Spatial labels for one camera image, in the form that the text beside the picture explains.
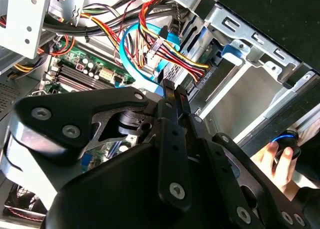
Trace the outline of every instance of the green circuit board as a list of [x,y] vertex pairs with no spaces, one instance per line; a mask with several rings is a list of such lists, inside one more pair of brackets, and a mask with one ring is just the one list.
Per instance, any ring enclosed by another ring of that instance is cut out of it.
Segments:
[[[65,42],[60,42],[61,47],[63,48],[65,46]],[[75,68],[77,63],[79,63],[84,57],[88,57],[89,60],[93,61],[94,65],[98,68],[107,68],[118,75],[124,77],[124,81],[128,84],[133,83],[135,80],[134,78],[125,70],[122,70],[111,63],[108,63],[107,61],[101,60],[95,56],[92,56],[90,54],[87,54],[86,52],[78,49],[76,46],[74,46],[71,51],[65,55],[59,56],[59,60],[62,61],[65,65]]]

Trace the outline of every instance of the hole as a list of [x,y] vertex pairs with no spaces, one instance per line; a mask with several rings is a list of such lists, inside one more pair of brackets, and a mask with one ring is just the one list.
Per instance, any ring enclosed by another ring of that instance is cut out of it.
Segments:
[[241,215],[242,215],[244,218],[247,218],[247,214],[245,214],[244,211],[241,212]]
[[274,53],[276,56],[278,56],[281,60],[286,59],[286,58],[281,54],[281,51],[280,51],[279,49],[276,49],[273,53]]
[[197,30],[197,27],[194,26],[189,34],[185,37],[184,41],[182,42],[181,46],[180,46],[180,52],[184,49],[185,45],[187,44],[187,42],[190,40],[191,36],[194,34],[194,32]]
[[190,42],[189,46],[186,49],[187,52],[190,52],[190,50],[194,47],[200,35],[201,35],[201,31],[197,35],[195,35],[195,37],[192,39],[192,41]]
[[142,131],[147,131],[147,130],[150,130],[151,128],[152,128],[152,125],[150,123],[145,123],[141,126]]
[[259,38],[259,34],[256,33],[256,32],[252,34],[251,38],[254,39],[260,45],[264,45],[265,44],[265,42]]
[[76,134],[76,130],[73,129],[73,128],[67,129],[66,132],[69,133],[69,134]]
[[246,185],[242,185],[241,187],[241,191],[244,195],[244,198],[246,200],[246,202],[248,203],[248,206],[253,210],[257,207],[257,198],[254,195],[254,193],[252,192],[252,190],[247,187]]
[[185,26],[185,29],[184,29],[183,32],[182,32],[182,36],[184,36],[184,35],[186,34],[188,28],[190,27],[190,25],[191,25],[192,23],[194,23],[195,19],[196,19],[196,16],[194,16],[194,17],[192,18],[192,20],[190,20],[190,21],[188,22],[188,24]]
[[44,111],[38,111],[37,112],[37,114],[39,115],[39,116],[43,116],[43,117],[45,117],[46,115],[47,115],[47,113],[46,112],[44,112]]
[[236,32],[236,29],[240,27],[240,24],[238,22],[232,20],[228,16],[222,21],[222,24],[234,33]]

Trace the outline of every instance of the orange wire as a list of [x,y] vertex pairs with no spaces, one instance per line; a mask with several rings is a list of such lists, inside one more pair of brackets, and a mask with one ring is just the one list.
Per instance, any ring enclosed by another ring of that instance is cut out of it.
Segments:
[[69,52],[71,51],[71,49],[74,47],[75,43],[76,43],[76,38],[73,37],[73,38],[72,38],[72,43],[71,43],[71,45],[70,45],[70,47],[69,47],[68,50],[66,50],[66,51],[64,51],[64,52],[62,52],[62,53],[50,53],[50,55],[52,55],[52,56],[62,56],[62,55],[65,55],[65,54],[67,54],[67,53],[69,53]]

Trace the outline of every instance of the metal panel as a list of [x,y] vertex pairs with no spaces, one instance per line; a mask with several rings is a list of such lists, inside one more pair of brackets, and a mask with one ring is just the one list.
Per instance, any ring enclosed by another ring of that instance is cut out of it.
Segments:
[[0,0],[0,16],[6,15],[8,10],[8,0]]
[[50,0],[49,12],[78,25],[85,0]]
[[49,0],[8,0],[6,28],[0,27],[0,46],[33,59]]
[[[56,34],[50,31],[44,31],[40,38],[39,46],[46,44],[48,41],[52,40]],[[11,50],[8,50],[4,47],[0,47],[0,75],[5,73],[15,64],[22,61],[25,57],[17,54]]]
[[25,97],[39,83],[27,76],[17,81],[8,80],[9,73],[0,76],[0,120],[10,112],[16,100]]

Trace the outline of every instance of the black metal bracket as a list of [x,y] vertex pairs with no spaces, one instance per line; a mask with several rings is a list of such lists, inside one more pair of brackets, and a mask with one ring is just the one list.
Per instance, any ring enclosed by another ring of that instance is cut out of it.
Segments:
[[[148,104],[149,100],[133,87],[27,97],[14,106],[10,132],[21,144],[51,161],[73,164],[86,149],[104,143],[99,138],[114,114],[143,111]],[[41,119],[44,112],[35,112],[38,108],[47,110],[49,118]],[[66,125],[78,128],[79,135],[66,136]]]
[[167,85],[164,88],[165,99],[157,106],[160,126],[160,133],[155,138],[159,150],[157,192],[165,204],[186,212],[191,206],[192,192],[185,130],[178,125],[174,87]]
[[[217,133],[213,139],[222,145],[236,160],[230,159],[240,169],[239,185],[249,188],[255,196],[258,214],[266,228],[302,228],[299,223],[288,224],[283,213],[292,219],[299,212],[254,162],[240,149],[240,147],[226,134]],[[300,213],[305,222],[307,219]]]

